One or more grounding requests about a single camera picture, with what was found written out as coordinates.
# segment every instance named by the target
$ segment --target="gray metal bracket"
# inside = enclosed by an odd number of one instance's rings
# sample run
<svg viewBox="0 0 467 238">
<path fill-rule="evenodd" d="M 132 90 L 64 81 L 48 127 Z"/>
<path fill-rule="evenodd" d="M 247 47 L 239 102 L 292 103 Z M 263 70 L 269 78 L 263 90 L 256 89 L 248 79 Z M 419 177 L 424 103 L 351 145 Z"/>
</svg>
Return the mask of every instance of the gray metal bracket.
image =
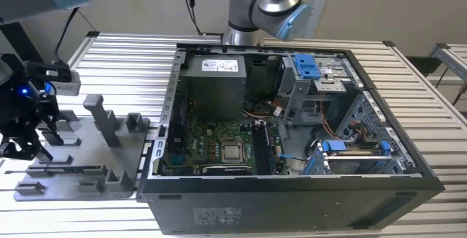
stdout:
<svg viewBox="0 0 467 238">
<path fill-rule="evenodd" d="M 88 96 L 84 105 L 96 119 L 77 118 L 69 111 L 60 113 L 64 122 L 59 133 L 72 133 L 80 144 L 45 143 L 55 159 L 36 160 L 28 167 L 15 189 L 17 201 L 108 200 L 132 195 L 149 119 L 139 113 L 116 118 L 103 109 L 101 95 Z"/>
</svg>

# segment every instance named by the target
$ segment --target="blue plastic latch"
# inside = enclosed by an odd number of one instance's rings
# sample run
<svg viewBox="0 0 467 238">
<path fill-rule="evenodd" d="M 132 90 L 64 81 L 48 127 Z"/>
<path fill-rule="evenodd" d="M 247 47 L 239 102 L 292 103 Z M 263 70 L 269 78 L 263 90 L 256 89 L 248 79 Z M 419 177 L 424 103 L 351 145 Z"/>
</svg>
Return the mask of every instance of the blue plastic latch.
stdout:
<svg viewBox="0 0 467 238">
<path fill-rule="evenodd" d="M 380 154 L 388 155 L 391 153 L 391 145 L 387 141 L 380 142 Z"/>
<path fill-rule="evenodd" d="M 347 150 L 345 142 L 343 141 L 328 141 L 329 148 L 333 151 Z"/>
<path fill-rule="evenodd" d="M 323 146 L 323 151 L 328 152 L 331 150 L 329 143 L 327 141 L 321 143 L 321 146 Z"/>
<path fill-rule="evenodd" d="M 293 60 L 301 79 L 320 79 L 321 72 L 311 55 L 296 54 Z"/>
</svg>

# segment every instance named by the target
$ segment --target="gray parts tray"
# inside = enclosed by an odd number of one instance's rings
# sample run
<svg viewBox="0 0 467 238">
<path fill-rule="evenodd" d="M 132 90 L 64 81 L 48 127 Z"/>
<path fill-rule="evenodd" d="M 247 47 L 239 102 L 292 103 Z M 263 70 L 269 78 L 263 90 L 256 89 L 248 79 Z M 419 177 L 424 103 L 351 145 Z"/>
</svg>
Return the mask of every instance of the gray parts tray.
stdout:
<svg viewBox="0 0 467 238">
<path fill-rule="evenodd" d="M 117 147 L 107 145 L 93 118 L 77 121 L 67 118 L 73 132 L 60 130 L 59 134 L 65 143 L 80 141 L 80 144 L 44 145 L 53 161 L 36 160 L 28 167 L 15 189 L 15 200 L 108 200 L 132 195 L 149 119 L 137 113 L 129 113 L 127 118 L 112 118 L 120 141 Z"/>
</svg>

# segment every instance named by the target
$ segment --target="white wall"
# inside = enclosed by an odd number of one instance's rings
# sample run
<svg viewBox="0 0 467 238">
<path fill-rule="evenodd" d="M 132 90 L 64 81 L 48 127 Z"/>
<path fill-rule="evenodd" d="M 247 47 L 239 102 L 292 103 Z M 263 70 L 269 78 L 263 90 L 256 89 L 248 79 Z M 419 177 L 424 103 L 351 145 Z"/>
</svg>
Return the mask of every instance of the white wall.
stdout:
<svg viewBox="0 0 467 238">
<path fill-rule="evenodd" d="M 405 55 L 467 44 L 467 0 L 328 0 L 316 38 L 391 40 Z"/>
<path fill-rule="evenodd" d="M 196 34 L 184 0 L 92 0 L 80 11 L 101 32 Z M 53 46 L 68 14 L 69 12 L 55 12 L 23 22 L 45 60 L 52 59 Z M 196 0 L 196 19 L 203 32 L 224 32 L 228 0 Z M 69 59 L 88 31 L 91 27 L 76 15 L 60 48 L 63 60 Z"/>
</svg>

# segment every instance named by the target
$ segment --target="robotic arm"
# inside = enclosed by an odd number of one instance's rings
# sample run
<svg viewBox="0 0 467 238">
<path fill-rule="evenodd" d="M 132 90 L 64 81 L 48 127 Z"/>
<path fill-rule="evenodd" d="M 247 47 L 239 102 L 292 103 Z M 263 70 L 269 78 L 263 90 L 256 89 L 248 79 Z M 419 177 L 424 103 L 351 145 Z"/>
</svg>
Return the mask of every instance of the robotic arm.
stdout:
<svg viewBox="0 0 467 238">
<path fill-rule="evenodd" d="M 311 16 L 301 0 L 229 0 L 227 45 L 260 45 L 260 29 L 283 41 L 297 37 Z"/>
</svg>

